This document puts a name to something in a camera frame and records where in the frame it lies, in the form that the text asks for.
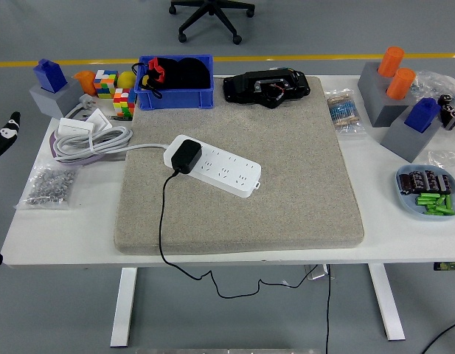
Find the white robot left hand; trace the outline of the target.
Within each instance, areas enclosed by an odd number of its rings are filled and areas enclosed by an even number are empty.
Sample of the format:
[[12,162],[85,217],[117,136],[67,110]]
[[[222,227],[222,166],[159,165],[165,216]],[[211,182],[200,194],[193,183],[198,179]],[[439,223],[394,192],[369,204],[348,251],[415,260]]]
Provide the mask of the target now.
[[21,113],[15,111],[8,122],[0,129],[0,156],[4,154],[17,140],[20,129]]

